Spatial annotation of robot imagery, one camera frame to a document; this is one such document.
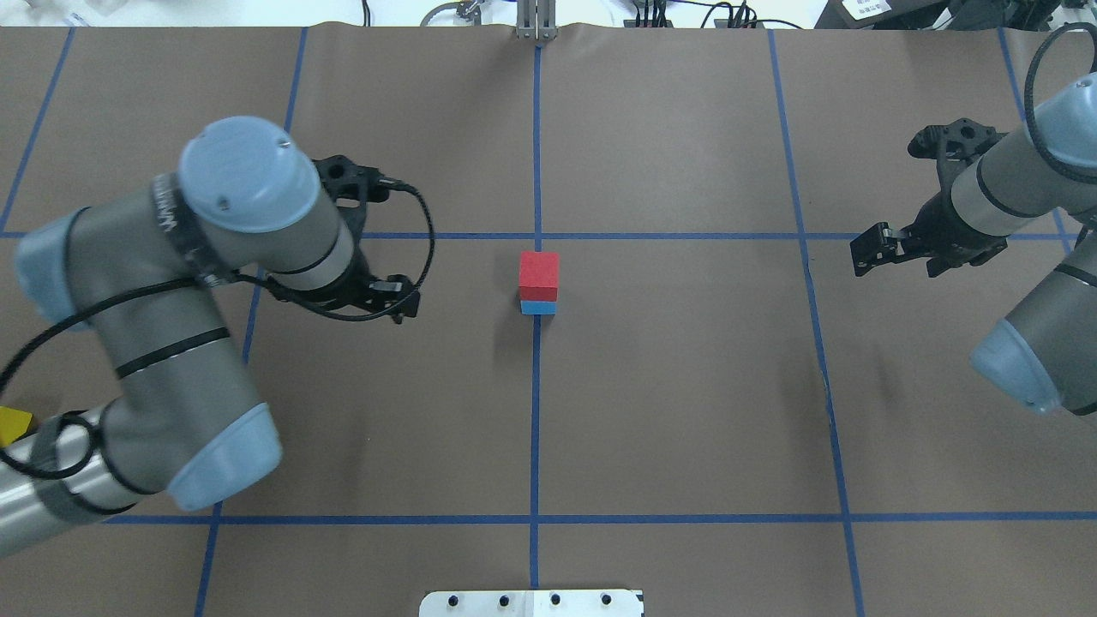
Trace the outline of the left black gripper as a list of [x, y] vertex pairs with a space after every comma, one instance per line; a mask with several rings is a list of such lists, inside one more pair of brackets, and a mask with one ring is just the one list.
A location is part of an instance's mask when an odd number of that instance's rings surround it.
[[291, 298], [318, 314], [349, 314], [357, 308], [397, 325], [416, 319], [422, 301], [411, 278], [372, 274], [355, 243], [340, 243], [321, 262], [291, 276]]

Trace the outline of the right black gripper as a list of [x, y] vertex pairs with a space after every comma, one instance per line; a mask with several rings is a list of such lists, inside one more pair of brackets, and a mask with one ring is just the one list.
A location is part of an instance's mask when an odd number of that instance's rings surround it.
[[[904, 243], [904, 257], [901, 249]], [[935, 195], [921, 206], [904, 231], [878, 222], [850, 242], [853, 276], [863, 277], [878, 266], [925, 259], [927, 276], [966, 265], [979, 267], [1007, 249], [1004, 236], [991, 236], [968, 226], [955, 214], [952, 200]]]

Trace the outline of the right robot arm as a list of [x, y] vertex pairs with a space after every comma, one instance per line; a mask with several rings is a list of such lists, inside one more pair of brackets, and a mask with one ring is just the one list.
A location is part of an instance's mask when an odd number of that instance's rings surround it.
[[937, 190], [906, 224], [877, 222], [851, 239], [853, 276], [911, 261], [930, 279], [976, 268], [1003, 276], [1034, 256], [970, 364], [1024, 410], [1094, 417], [1094, 232], [1073, 249], [1034, 234], [1054, 216], [1094, 228], [1094, 72], [1015, 130], [957, 117], [923, 128], [908, 150], [935, 164]]

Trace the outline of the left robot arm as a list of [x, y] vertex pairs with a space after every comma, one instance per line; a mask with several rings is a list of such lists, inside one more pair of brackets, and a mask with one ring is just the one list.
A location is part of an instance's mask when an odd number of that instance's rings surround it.
[[140, 190], [26, 234], [16, 281], [48, 321], [3, 384], [63, 332], [93, 330], [118, 399], [66, 411], [3, 449], [3, 557], [156, 494], [185, 512], [251, 487], [282, 446], [212, 296], [250, 284], [325, 319], [411, 319], [426, 273], [378, 277], [369, 203], [411, 184], [342, 155], [313, 159], [265, 117], [222, 117]]

